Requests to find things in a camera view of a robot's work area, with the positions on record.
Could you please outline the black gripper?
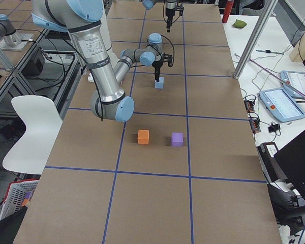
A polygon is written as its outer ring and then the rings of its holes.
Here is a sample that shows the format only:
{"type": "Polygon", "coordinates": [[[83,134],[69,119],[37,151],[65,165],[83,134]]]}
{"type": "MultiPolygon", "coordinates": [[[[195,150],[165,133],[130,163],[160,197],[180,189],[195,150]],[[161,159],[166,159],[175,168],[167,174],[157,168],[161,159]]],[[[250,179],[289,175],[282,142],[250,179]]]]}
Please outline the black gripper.
{"type": "Polygon", "coordinates": [[[166,2],[165,14],[167,17],[166,20],[166,29],[167,32],[171,30],[173,17],[175,16],[175,2],[166,2]]]}
{"type": "Polygon", "coordinates": [[[152,63],[152,66],[154,68],[155,81],[158,81],[160,79],[160,70],[161,70],[161,67],[163,66],[163,63],[164,63],[163,59],[154,61],[152,63]]]}

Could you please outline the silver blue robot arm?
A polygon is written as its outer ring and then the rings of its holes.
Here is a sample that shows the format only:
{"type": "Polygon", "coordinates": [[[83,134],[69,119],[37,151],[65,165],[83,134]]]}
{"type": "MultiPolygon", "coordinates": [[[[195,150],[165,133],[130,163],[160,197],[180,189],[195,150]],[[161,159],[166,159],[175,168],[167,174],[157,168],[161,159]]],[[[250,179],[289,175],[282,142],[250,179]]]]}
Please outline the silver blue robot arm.
{"type": "MultiPolygon", "coordinates": [[[[151,10],[157,2],[157,0],[143,0],[142,4],[146,10],[151,10]]],[[[177,1],[163,1],[162,16],[164,22],[166,23],[166,31],[168,33],[173,25],[173,18],[175,16],[176,9],[177,1]]]]}
{"type": "Polygon", "coordinates": [[[148,36],[143,49],[126,49],[113,66],[100,32],[102,1],[33,1],[33,22],[52,31],[68,33],[72,46],[91,72],[96,90],[91,98],[92,113],[117,122],[128,121],[134,112],[134,100],[126,96],[120,83],[133,63],[151,66],[162,61],[162,37],[148,36]]]}

